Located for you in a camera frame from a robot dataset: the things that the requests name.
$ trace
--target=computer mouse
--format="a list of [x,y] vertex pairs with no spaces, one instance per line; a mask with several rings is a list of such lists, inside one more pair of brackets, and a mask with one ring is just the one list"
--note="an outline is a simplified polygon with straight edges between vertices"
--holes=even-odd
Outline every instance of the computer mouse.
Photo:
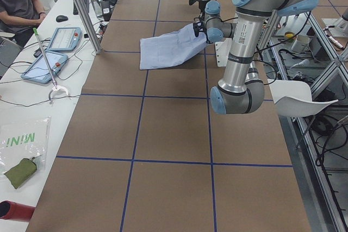
[[59,16],[57,16],[57,17],[55,18],[55,20],[56,20],[57,22],[64,22],[64,21],[67,21],[68,18],[67,18],[67,16],[59,15]]

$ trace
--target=keyboard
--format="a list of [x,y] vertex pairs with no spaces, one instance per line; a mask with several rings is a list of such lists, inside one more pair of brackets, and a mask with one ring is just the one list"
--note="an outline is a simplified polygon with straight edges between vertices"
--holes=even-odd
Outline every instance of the keyboard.
[[[85,3],[85,6],[87,8],[87,13],[89,13],[89,0],[83,0],[83,2]],[[78,15],[78,11],[77,11],[77,7],[74,3],[74,10],[72,12],[74,15]]]

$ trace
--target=red cylinder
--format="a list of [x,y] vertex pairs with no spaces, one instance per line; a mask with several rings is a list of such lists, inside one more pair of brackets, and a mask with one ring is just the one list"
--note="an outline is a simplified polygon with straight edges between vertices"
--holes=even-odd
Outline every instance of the red cylinder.
[[0,203],[0,219],[29,222],[34,213],[34,206],[27,206],[12,201]]

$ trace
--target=green pouch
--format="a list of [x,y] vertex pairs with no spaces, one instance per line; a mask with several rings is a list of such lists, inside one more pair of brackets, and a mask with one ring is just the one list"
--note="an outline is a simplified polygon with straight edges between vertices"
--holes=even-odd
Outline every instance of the green pouch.
[[29,159],[22,159],[21,162],[5,172],[12,186],[18,189],[37,170],[36,164]]

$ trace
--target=white mug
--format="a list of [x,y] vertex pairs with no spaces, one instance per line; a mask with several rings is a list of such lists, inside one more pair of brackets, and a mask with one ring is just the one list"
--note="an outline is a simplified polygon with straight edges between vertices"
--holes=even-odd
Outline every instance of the white mug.
[[291,50],[295,53],[302,53],[309,48],[310,38],[305,35],[298,35],[295,39]]

